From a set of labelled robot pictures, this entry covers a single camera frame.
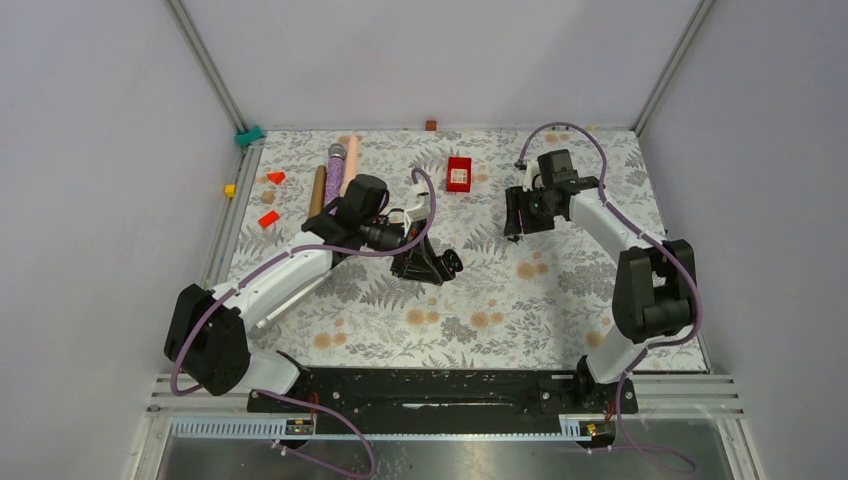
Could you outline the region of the black earbud case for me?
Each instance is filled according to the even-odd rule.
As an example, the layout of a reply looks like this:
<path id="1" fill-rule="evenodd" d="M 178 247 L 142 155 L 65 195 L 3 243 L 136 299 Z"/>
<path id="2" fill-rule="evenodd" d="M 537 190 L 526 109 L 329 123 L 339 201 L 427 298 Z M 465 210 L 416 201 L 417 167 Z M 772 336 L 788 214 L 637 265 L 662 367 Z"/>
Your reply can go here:
<path id="1" fill-rule="evenodd" d="M 464 269 L 463 263 L 456 251 L 446 249 L 441 255 L 441 262 L 445 271 L 446 279 L 455 279 L 457 274 Z"/>

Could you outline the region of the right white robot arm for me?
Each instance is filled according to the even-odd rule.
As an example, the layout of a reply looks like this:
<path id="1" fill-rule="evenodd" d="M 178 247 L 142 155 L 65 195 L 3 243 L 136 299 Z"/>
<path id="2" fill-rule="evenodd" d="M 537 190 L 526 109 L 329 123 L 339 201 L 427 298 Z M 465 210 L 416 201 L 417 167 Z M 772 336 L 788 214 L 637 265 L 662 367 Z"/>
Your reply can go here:
<path id="1" fill-rule="evenodd" d="M 614 326 L 575 370 L 575 402 L 597 412 L 649 350 L 673 344 L 682 330 L 696 332 L 702 307 L 694 251 L 685 240 L 660 241 L 626 217 L 600 179 L 578 173 L 566 149 L 534 162 L 519 160 L 516 167 L 524 180 L 505 192 L 505 236 L 550 231 L 562 218 L 587 232 L 616 263 Z"/>

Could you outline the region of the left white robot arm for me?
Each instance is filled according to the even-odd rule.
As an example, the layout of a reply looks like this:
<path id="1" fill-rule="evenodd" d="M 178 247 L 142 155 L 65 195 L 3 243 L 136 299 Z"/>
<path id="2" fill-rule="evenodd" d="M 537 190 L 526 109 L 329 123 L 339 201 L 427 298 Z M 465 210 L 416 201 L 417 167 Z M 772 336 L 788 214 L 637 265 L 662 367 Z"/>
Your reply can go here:
<path id="1" fill-rule="evenodd" d="M 455 279 L 463 269 L 456 252 L 438 255 L 428 239 L 436 211 L 433 182 L 421 168 L 411 177 L 420 203 L 402 210 L 400 222 L 388 218 L 386 183 L 359 174 L 270 260 L 210 289 L 198 284 L 183 289 L 164 346 L 173 363 L 172 392 L 192 393 L 178 384 L 185 373 L 197 389 L 214 396 L 236 387 L 266 390 L 285 410 L 299 410 L 311 387 L 295 360 L 251 344 L 248 335 L 261 321 L 304 298 L 354 256 L 389 257 L 392 275 L 407 281 L 442 285 Z"/>

